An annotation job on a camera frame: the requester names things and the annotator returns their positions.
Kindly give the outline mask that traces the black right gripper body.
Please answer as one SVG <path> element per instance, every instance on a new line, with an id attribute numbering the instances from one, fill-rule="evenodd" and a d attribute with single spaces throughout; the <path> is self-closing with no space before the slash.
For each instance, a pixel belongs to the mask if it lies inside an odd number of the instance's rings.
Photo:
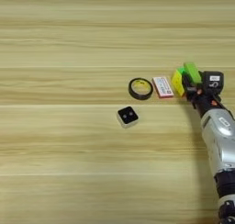
<path id="1" fill-rule="evenodd" d="M 188 93 L 188 101 L 197 110 L 200 117 L 203 117 L 211 109 L 225 109 L 219 95 L 216 95 L 213 91 L 194 88 Z"/>

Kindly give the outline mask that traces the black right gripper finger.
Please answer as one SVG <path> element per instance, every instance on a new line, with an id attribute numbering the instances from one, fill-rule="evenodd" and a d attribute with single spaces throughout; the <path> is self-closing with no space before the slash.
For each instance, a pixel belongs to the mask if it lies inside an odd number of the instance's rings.
<path id="1" fill-rule="evenodd" d="M 185 90 L 186 99 L 191 100 L 196 94 L 196 84 L 193 83 L 189 74 L 183 74 L 182 84 Z"/>

